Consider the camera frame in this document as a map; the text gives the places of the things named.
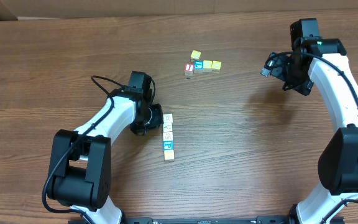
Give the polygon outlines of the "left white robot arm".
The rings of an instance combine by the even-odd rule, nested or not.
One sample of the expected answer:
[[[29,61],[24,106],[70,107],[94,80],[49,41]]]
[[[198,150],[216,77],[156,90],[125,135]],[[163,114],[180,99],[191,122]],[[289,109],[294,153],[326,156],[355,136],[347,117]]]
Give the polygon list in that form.
[[[106,91],[106,103],[88,122],[53,138],[42,203],[51,213],[77,213],[83,223],[126,223],[111,190],[111,145],[126,128],[143,136],[163,123],[160,104],[153,103],[155,82],[133,71],[129,83]]]

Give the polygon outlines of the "white block red base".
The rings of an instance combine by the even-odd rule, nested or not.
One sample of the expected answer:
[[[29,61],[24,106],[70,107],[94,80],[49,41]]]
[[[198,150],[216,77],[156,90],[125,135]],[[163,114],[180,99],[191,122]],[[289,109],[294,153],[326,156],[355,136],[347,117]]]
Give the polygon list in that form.
[[[172,123],[164,123],[163,124],[163,132],[172,132],[173,131],[173,124]]]

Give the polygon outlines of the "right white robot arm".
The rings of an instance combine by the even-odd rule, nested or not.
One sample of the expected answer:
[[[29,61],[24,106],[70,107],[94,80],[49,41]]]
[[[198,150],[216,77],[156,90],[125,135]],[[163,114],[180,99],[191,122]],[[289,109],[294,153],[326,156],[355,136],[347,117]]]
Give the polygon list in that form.
[[[283,81],[283,90],[309,95],[317,86],[334,135],[319,157],[319,182],[276,223],[344,223],[337,214],[358,204],[358,85],[339,39],[324,39],[315,18],[290,26],[291,51],[272,52],[261,74]]]

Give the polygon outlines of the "white block wavy pattern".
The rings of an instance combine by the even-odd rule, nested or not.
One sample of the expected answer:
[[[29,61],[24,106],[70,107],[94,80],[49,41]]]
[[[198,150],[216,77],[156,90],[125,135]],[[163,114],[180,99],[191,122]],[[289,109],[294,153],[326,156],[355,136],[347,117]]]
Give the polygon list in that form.
[[[173,133],[171,131],[163,132],[163,141],[173,141]]]

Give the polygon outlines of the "white block green pattern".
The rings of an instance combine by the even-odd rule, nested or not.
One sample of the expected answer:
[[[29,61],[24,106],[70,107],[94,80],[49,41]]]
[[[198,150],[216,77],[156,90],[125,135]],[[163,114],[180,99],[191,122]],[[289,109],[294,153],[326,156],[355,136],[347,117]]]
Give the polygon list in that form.
[[[163,115],[163,123],[173,123],[173,115],[172,114],[164,114]]]

